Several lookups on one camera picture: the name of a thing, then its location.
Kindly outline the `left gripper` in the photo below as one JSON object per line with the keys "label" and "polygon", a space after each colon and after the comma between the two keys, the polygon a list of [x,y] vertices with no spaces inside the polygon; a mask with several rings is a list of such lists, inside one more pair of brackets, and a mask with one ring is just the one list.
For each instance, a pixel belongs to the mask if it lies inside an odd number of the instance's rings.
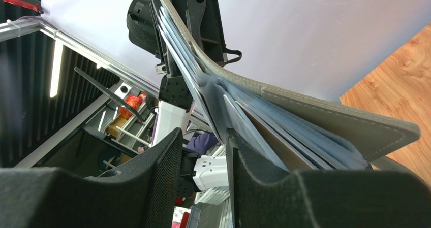
{"label": "left gripper", "polygon": [[[221,66],[241,60],[241,51],[226,47],[218,0],[171,1],[192,37],[211,60]],[[162,37],[161,1],[150,0],[150,3],[161,63],[170,77],[177,77],[179,68]]]}

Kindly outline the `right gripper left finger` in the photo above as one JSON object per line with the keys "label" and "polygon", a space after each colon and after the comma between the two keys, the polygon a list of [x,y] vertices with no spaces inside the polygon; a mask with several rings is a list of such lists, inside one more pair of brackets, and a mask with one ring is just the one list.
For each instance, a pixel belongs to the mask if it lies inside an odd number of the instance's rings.
{"label": "right gripper left finger", "polygon": [[182,131],[98,177],[1,169],[1,227],[171,227]]}

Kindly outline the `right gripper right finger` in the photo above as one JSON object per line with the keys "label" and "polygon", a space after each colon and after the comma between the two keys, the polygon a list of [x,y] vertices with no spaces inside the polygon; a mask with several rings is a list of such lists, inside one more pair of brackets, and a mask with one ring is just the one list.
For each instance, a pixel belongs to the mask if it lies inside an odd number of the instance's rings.
{"label": "right gripper right finger", "polygon": [[227,130],[234,227],[430,227],[430,189],[397,171],[286,172]]}

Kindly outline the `grey card holder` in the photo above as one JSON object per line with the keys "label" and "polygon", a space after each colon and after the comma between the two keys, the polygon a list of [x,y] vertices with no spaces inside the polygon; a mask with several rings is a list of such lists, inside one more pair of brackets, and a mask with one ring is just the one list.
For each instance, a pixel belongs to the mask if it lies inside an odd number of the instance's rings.
{"label": "grey card holder", "polygon": [[211,60],[162,0],[162,37],[220,142],[235,129],[285,171],[361,170],[420,137],[416,124],[281,89]]}

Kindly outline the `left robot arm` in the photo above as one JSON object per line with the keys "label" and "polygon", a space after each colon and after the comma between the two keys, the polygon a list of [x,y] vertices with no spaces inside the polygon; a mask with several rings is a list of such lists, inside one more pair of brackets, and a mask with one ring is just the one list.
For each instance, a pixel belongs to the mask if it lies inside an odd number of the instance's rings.
{"label": "left robot arm", "polygon": [[[221,67],[241,60],[239,50],[226,47],[218,0],[169,1],[192,38],[211,60]],[[194,106],[184,76],[162,38],[161,22],[157,18],[161,5],[162,0],[133,0],[126,18],[129,40],[160,59],[158,66],[165,70],[158,93],[153,144],[177,127],[186,131]]]}

